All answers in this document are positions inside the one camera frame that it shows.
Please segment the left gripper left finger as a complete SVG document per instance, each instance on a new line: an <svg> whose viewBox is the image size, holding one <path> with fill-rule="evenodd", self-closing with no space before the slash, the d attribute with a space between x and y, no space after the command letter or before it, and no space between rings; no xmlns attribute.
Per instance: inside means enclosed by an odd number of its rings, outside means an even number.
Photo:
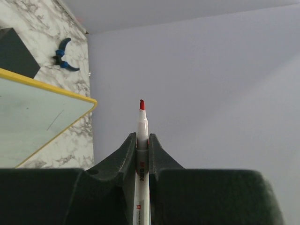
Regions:
<svg viewBox="0 0 300 225"><path fill-rule="evenodd" d="M130 225L136 134L88 170L1 169L3 225Z"/></svg>

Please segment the red and white marker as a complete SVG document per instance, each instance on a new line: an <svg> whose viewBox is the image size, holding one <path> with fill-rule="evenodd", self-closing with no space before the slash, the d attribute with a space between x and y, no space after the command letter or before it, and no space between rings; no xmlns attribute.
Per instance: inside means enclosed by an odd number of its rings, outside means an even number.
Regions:
<svg viewBox="0 0 300 225"><path fill-rule="evenodd" d="M136 176L135 209L136 224L150 224L150 185L149 185L149 127L144 100L140 100L136 132Z"/></svg>

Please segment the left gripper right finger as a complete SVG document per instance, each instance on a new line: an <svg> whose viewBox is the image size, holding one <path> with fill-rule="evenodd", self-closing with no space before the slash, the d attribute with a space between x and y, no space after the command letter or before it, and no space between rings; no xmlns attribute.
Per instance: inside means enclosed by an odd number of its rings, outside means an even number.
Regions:
<svg viewBox="0 0 300 225"><path fill-rule="evenodd" d="M283 225L269 181L258 171L186 169L149 137L154 225Z"/></svg>

